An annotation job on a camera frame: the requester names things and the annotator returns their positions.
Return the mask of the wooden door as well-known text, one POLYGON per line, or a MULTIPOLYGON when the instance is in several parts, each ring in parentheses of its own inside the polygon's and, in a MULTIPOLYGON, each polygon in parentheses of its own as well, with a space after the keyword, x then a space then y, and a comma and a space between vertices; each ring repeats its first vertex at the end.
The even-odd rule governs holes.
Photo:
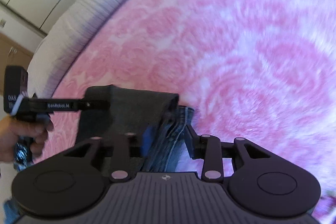
POLYGON ((4 34, 0 34, 0 90, 3 95, 5 68, 7 65, 19 65, 28 68, 33 53, 23 48, 4 34))

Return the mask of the pink floral blanket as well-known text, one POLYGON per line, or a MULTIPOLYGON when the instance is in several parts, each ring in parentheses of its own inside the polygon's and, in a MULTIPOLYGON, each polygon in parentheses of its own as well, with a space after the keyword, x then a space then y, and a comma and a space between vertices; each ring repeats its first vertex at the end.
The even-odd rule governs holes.
POLYGON ((335 223, 335 0, 127 0, 52 97, 177 93, 199 134, 243 136, 308 170, 335 223))

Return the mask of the dark grey garment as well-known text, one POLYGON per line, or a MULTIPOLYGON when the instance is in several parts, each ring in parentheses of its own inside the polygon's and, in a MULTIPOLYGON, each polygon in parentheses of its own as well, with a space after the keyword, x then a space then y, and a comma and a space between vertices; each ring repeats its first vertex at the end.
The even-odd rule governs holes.
MULTIPOLYGON (((96 136, 104 140, 112 140, 114 135, 120 134, 129 137, 140 154, 141 134, 146 127, 155 128, 156 138, 160 126, 163 125, 165 114, 180 106, 178 94, 124 89, 114 85, 89 87, 84 97, 101 98, 110 102, 110 124, 102 128, 87 123, 87 118, 82 118, 80 114, 75 142, 80 143, 96 136)), ((145 158, 140 155, 132 159, 131 170, 140 171, 145 158)))

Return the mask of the white ribbed rolled duvet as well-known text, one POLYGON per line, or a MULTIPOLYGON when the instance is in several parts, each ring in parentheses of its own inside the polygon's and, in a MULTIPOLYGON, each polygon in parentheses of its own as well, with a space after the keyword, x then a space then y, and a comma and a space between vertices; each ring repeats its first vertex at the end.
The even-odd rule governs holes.
POLYGON ((28 94, 52 97, 83 49, 126 1, 76 0, 38 46, 28 68, 28 94))

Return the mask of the blue denim jeans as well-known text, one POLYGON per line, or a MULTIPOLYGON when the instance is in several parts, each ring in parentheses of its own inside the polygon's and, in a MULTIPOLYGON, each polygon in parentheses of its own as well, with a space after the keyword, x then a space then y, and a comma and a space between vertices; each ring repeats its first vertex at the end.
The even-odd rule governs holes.
POLYGON ((193 116, 194 109, 187 106, 178 106, 165 114, 163 125, 140 168, 141 172, 175 172, 182 153, 185 128, 191 124, 193 116))

